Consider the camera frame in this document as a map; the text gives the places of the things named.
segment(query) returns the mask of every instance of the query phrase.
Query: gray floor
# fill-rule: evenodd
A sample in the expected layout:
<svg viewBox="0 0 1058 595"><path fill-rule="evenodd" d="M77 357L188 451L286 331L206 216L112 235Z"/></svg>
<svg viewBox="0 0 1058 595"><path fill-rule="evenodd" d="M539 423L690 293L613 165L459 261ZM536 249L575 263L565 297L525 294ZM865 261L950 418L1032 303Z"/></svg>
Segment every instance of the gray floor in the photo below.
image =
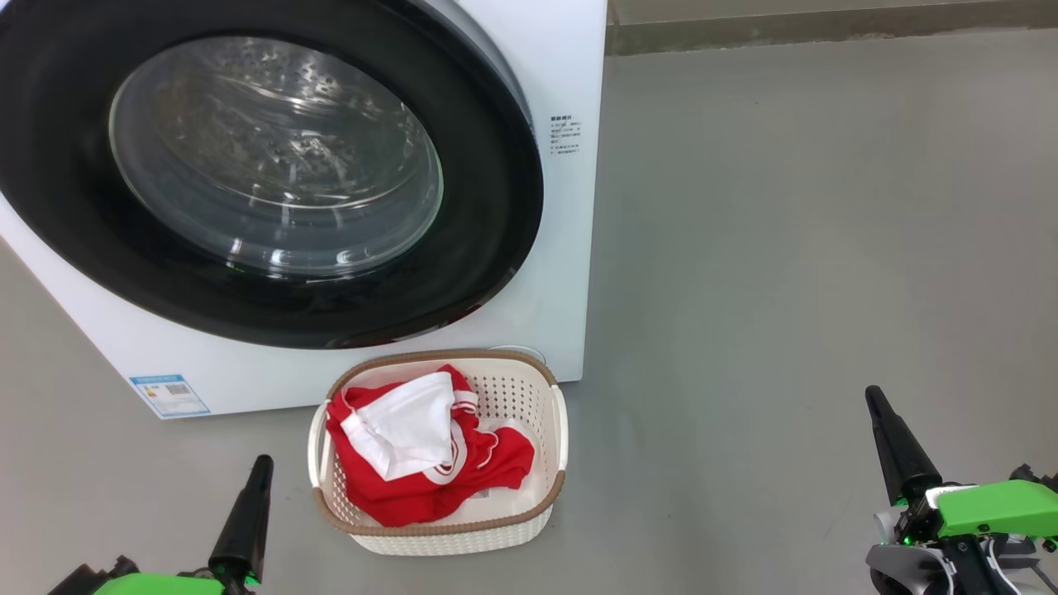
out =
<svg viewBox="0 0 1058 595"><path fill-rule="evenodd" d="M609 62L569 480L512 551L360 549L313 508L309 411L156 420L0 251L6 591L201 565L269 452L268 593L867 593L867 384L947 479L1058 468L1056 55L1035 32Z"/></svg>

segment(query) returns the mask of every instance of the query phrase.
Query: basket handle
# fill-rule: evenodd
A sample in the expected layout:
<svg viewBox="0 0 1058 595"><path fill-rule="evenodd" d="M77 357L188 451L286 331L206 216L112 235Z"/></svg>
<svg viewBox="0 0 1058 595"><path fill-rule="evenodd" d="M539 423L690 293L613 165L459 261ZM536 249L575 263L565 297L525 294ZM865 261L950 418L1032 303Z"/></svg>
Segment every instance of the basket handle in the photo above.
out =
<svg viewBox="0 0 1058 595"><path fill-rule="evenodd" d="M309 428L309 481L312 487L320 487L320 450L323 448L323 438L327 435L324 430L324 417L327 415L327 402L316 409L312 416L312 427Z"/></svg>
<svg viewBox="0 0 1058 595"><path fill-rule="evenodd" d="M566 463L569 461L569 418L566 416L566 397L558 384L552 384L551 391L554 393L554 411L559 416L559 435L562 436L559 443L559 470L565 471Z"/></svg>

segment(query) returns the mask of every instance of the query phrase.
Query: washing machine door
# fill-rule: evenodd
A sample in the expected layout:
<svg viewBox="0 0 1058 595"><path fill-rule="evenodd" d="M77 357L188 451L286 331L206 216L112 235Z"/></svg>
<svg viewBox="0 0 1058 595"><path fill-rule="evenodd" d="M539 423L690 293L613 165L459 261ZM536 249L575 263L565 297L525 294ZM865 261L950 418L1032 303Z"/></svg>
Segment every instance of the washing machine door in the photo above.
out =
<svg viewBox="0 0 1058 595"><path fill-rule="evenodd" d="M0 192L83 273L202 331L442 326L522 265L543 181L498 52L438 6L12 0Z"/></svg>

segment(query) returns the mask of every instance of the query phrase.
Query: laundry basket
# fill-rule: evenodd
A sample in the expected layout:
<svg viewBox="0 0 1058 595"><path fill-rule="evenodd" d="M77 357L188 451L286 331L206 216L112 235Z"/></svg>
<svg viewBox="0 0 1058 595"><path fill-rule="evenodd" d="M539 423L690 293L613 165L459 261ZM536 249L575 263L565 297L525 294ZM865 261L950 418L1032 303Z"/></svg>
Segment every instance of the laundry basket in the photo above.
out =
<svg viewBox="0 0 1058 595"><path fill-rule="evenodd" d="M327 402L349 386L403 382L452 364L478 394L478 416L517 419L536 437L532 470L519 490L485 490L439 521L391 528L357 508L345 495L345 471L327 433ZM457 349L391 356L346 372L312 418L309 479L320 511L339 530L377 554L448 556L521 545L536 537L566 477L569 430L566 403L551 372L536 359L493 349Z"/></svg>

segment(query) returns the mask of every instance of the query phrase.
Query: washing machine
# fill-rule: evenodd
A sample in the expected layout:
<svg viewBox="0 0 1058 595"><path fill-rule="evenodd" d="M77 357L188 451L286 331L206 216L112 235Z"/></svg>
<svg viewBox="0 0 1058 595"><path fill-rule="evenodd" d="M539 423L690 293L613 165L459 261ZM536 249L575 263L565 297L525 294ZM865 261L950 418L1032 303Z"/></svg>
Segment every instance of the washing machine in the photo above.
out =
<svg viewBox="0 0 1058 595"><path fill-rule="evenodd" d="M605 0L11 0L0 234L162 418L426 349L577 380L604 28Z"/></svg>

